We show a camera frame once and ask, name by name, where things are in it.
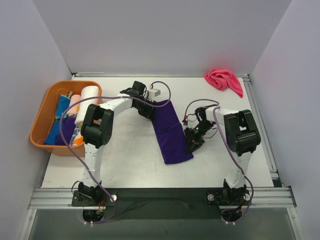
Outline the purple towel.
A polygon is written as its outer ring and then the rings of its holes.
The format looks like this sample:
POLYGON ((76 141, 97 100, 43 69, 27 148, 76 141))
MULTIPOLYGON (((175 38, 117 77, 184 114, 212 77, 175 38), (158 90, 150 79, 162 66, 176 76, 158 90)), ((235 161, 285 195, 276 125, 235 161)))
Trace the purple towel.
POLYGON ((163 100, 156 105, 152 125, 164 163, 175 165, 193 159, 193 154, 187 153, 184 129, 173 104, 163 100))

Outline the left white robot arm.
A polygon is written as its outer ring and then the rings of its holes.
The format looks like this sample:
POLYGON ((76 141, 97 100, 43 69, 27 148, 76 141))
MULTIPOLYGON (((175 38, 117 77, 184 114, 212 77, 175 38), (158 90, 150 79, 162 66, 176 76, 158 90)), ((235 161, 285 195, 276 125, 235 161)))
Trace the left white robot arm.
POLYGON ((114 118, 122 112, 134 108, 138 114, 153 120, 155 118, 155 98, 161 91, 152 85, 135 81, 132 87, 120 91, 116 98, 102 104, 87 107, 80 133, 84 141, 84 172, 78 185, 78 193, 90 206, 97 205, 105 191, 100 187, 102 155, 105 145, 111 140, 114 118))

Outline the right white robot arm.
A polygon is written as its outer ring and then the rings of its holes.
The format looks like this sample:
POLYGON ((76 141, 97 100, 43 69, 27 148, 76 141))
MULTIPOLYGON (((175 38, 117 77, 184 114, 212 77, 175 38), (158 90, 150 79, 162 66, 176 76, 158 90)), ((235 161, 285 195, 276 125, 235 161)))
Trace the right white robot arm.
POLYGON ((243 206, 250 202, 247 171, 250 159, 261 143, 261 136, 250 110, 229 110, 216 104, 199 107, 193 114, 198 124, 184 130, 186 152, 198 150, 205 143, 205 135, 212 128, 219 132, 234 167, 208 198, 220 206, 243 206))

